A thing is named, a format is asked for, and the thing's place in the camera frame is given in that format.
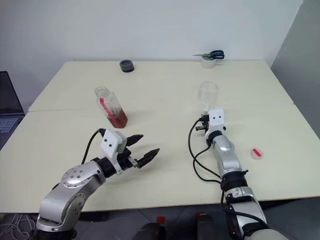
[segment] white wall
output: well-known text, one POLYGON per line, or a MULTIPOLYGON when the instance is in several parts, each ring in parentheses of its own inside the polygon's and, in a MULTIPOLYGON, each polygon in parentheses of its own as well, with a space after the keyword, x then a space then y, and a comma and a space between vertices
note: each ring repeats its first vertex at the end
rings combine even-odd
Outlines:
POLYGON ((320 138, 320 1, 304 0, 272 71, 320 138))
POLYGON ((69 60, 229 60, 269 65, 303 0, 0 0, 0 69, 24 110, 69 60))

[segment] white table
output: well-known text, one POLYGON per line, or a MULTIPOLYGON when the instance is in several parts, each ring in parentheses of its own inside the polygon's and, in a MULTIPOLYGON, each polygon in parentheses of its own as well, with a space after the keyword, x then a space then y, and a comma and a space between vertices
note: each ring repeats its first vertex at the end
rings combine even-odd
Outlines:
MULTIPOLYGON (((198 112, 188 103, 176 107, 127 109, 129 121, 121 132, 144 134, 130 148, 132 155, 139 158, 155 148, 160 152, 144 168, 107 179, 88 199, 85 211, 220 201, 220 187, 197 178, 188 152, 188 131, 198 112)), ((320 195, 320 141, 294 104, 224 110, 225 134, 235 144, 243 169, 249 169, 246 179, 259 200, 320 195), (260 148, 263 159, 252 159, 252 148, 260 148)), ((0 151, 0 212, 38 212, 42 198, 67 169, 81 162, 90 136, 101 127, 111 125, 99 109, 29 112, 0 151)), ((97 136, 92 142, 88 160, 102 157, 100 140, 97 136)), ((191 145, 194 152, 205 148, 202 132, 192 135, 191 145)), ((217 170, 212 152, 199 160, 217 170)))
POLYGON ((204 69, 197 61, 135 61, 121 71, 118 61, 66 62, 29 111, 98 109, 95 88, 114 92, 125 111, 187 104, 193 106, 201 83, 219 86, 217 105, 292 104, 293 101, 263 60, 219 61, 204 69))

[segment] clear glass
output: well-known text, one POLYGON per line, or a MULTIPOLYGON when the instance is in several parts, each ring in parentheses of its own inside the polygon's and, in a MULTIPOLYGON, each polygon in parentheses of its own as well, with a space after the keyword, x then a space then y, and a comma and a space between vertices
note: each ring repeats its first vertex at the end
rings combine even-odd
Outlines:
POLYGON ((202 114, 206 115, 209 110, 216 107, 218 91, 218 85, 212 81, 205 81, 200 85, 198 91, 198 106, 202 114))
POLYGON ((99 86, 95 90, 96 103, 108 118, 110 123, 118 129, 122 129, 128 122, 116 95, 110 92, 105 86, 99 86))

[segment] black tape roll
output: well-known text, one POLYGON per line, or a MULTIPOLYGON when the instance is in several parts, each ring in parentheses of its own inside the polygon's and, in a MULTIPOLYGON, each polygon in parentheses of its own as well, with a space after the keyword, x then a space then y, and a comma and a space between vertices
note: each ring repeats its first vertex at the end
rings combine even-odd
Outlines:
POLYGON ((120 62, 120 68, 123 72, 125 73, 130 73, 132 72, 133 70, 135 70, 134 68, 134 64, 132 63, 131 60, 122 60, 120 62))

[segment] tape roll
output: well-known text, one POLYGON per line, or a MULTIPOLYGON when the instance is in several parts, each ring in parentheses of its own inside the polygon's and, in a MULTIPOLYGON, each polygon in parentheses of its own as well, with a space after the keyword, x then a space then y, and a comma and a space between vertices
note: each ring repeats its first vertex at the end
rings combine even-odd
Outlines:
POLYGON ((131 60, 122 60, 119 64, 122 72, 124 73, 130 73, 135 70, 134 64, 131 60))
POLYGON ((201 66, 204 69, 212 69, 216 66, 216 59, 212 59, 211 57, 202 56, 201 57, 201 66))

